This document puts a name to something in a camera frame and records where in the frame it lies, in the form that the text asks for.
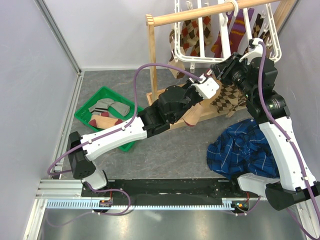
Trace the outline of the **beige sock maroon purple stripes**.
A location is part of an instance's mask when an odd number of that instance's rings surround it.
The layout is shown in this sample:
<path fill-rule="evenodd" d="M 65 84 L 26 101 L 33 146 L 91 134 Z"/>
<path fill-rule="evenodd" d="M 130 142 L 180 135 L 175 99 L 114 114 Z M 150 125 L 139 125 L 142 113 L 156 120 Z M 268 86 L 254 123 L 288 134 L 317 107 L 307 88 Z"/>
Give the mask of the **beige sock maroon purple stripes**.
<path fill-rule="evenodd" d="M 221 89 L 219 88 L 213 97 L 211 97 L 210 99 L 204 99 L 203 101 L 192 106 L 182 116 L 184 123 L 190 127 L 195 126 L 199 122 L 203 112 L 209 108 L 209 105 L 219 96 L 220 92 Z"/>

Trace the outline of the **white plastic clip hanger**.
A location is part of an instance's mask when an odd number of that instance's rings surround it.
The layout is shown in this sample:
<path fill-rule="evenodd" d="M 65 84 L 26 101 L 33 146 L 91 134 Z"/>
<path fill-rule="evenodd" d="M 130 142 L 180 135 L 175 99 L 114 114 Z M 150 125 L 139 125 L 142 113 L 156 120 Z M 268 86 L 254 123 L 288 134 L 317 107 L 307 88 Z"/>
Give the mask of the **white plastic clip hanger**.
<path fill-rule="evenodd" d="M 278 62 L 282 51 L 271 3 L 265 3 L 265 9 L 257 14 L 254 25 L 251 25 L 254 7 L 241 8 L 234 0 L 231 4 L 234 10 L 218 15 L 219 33 L 215 42 L 212 41 L 210 15 L 174 22 L 169 35 L 169 63 L 181 69 L 189 63 L 191 71 L 196 64 L 220 63 L 238 50 L 243 37 L 262 39 L 271 49 L 270 59 Z"/>

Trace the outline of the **green plastic tray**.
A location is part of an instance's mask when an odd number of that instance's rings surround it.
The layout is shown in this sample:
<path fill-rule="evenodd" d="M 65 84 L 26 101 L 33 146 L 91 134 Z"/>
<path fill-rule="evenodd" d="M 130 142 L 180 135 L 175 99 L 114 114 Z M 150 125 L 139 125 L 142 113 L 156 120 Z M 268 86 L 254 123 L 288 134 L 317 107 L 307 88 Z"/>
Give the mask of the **green plastic tray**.
<path fill-rule="evenodd" d="M 110 88 L 101 87 L 74 114 L 85 126 L 95 132 L 130 119 L 135 103 Z"/>

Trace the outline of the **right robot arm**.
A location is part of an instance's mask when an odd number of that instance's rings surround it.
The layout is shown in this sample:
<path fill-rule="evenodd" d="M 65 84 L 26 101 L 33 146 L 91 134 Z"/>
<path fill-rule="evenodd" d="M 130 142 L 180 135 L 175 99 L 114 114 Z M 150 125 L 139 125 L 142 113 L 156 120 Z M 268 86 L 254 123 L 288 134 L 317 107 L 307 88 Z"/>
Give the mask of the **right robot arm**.
<path fill-rule="evenodd" d="M 217 80 L 234 85 L 245 96 L 247 110 L 264 134 L 279 173 L 279 179 L 242 174 L 229 184 L 230 193 L 235 197 L 255 193 L 278 211 L 319 196 L 320 183 L 301 154 L 287 103 L 274 90 L 275 63 L 263 55 L 249 58 L 235 52 L 210 69 Z"/>

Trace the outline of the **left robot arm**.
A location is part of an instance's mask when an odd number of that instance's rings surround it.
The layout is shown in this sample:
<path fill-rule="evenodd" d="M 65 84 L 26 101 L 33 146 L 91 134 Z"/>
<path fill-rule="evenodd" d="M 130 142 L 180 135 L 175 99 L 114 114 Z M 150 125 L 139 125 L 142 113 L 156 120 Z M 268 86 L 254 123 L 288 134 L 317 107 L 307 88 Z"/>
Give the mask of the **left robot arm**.
<path fill-rule="evenodd" d="M 171 85 L 134 117 L 100 132 L 68 136 L 68 160 L 74 179 L 84 180 L 99 197 L 110 191 L 106 175 L 94 164 L 100 155 L 129 142 L 144 140 L 170 129 L 191 107 L 205 99 L 195 84 Z"/>

